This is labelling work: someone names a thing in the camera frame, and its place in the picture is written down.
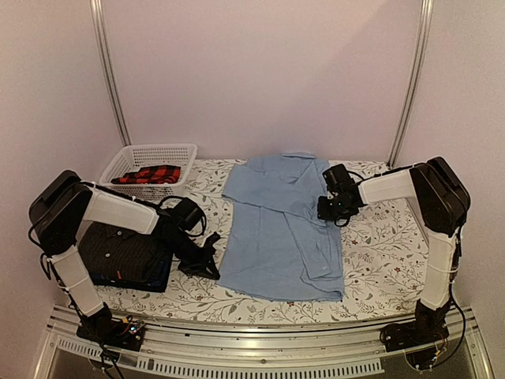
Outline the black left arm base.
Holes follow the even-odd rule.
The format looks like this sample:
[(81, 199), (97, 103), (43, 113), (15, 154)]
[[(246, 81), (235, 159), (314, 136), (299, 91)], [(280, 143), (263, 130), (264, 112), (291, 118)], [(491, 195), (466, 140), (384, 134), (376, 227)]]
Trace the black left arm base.
[(131, 315), (114, 317), (106, 304), (91, 316), (82, 316), (77, 336), (106, 347), (139, 351), (144, 341), (145, 323)]

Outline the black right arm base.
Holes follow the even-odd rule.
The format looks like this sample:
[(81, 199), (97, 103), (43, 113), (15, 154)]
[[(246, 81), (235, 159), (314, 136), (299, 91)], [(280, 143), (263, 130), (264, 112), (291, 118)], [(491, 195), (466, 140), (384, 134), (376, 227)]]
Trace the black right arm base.
[(445, 340), (449, 336), (445, 316), (450, 307), (451, 302), (448, 301), (442, 307), (432, 310), (418, 300), (414, 313), (415, 319), (403, 324), (391, 323), (381, 328), (380, 342), (385, 346), (387, 352), (431, 343), (430, 348), (415, 351), (406, 356), (407, 362), (414, 369), (428, 370), (438, 360), (439, 349), (433, 344)]

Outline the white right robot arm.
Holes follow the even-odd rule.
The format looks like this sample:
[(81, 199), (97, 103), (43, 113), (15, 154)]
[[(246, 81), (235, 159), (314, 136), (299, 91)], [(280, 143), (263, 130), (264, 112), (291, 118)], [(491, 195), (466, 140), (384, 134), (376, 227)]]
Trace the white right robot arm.
[(359, 182), (338, 164), (322, 176), (330, 197), (318, 199), (317, 216), (321, 220), (348, 223), (366, 205), (400, 198), (417, 202), (428, 236), (428, 267), (419, 303), (432, 311), (448, 304), (471, 204), (468, 190), (448, 162), (437, 156)]

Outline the light blue long sleeve shirt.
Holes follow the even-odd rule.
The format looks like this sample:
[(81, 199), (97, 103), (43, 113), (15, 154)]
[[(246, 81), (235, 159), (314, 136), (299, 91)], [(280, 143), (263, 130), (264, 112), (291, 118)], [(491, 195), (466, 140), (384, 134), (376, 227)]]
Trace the light blue long sleeve shirt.
[(338, 227), (317, 216), (329, 162), (305, 153), (260, 156), (231, 170), (233, 221), (219, 286), (274, 301), (340, 301)]

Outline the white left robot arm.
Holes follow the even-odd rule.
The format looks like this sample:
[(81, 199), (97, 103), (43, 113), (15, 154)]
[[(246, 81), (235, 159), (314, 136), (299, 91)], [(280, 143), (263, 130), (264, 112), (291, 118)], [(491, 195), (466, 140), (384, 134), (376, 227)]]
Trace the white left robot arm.
[(117, 325), (103, 313), (96, 288), (112, 286), (163, 292), (173, 261), (187, 276), (220, 277), (214, 254), (219, 234), (196, 244), (192, 230), (206, 227), (200, 206), (187, 197), (163, 202), (136, 199), (85, 182), (63, 171), (31, 204), (28, 232), (43, 252), (43, 267), (87, 319), (87, 330), (101, 343), (117, 336)]

